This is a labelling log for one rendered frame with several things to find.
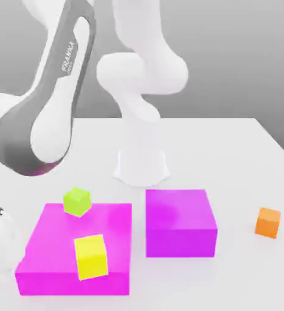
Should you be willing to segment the small yellow cube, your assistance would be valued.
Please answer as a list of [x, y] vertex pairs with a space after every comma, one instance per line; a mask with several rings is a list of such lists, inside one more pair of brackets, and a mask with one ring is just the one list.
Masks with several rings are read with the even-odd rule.
[[107, 252], [102, 234], [76, 238], [74, 246], [80, 281], [108, 274]]

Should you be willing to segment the small lime green cube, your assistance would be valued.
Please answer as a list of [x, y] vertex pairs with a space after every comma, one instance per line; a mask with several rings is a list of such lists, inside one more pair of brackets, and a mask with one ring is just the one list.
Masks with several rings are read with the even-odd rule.
[[91, 194], [75, 187], [63, 196], [63, 205], [67, 214], [82, 217], [91, 208]]

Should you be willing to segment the small orange cube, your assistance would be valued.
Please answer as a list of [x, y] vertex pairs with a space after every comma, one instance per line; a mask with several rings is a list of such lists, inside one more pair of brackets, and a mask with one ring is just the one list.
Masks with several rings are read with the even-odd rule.
[[255, 226], [255, 234], [275, 239], [279, 229], [280, 216], [280, 211], [261, 207]]

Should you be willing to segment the large magenta box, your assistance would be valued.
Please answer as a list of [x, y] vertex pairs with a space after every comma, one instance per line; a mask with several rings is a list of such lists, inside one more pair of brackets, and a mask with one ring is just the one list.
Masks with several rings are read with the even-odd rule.
[[[77, 238], [101, 234], [108, 274], [81, 281]], [[127, 296], [130, 293], [132, 205], [95, 203], [82, 217], [60, 203], [44, 206], [15, 278], [22, 296]]]

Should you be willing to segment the large purple box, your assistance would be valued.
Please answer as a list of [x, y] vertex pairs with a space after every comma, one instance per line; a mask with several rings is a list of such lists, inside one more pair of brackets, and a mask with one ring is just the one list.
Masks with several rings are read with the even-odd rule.
[[146, 190], [146, 256], [212, 258], [218, 227], [205, 190]]

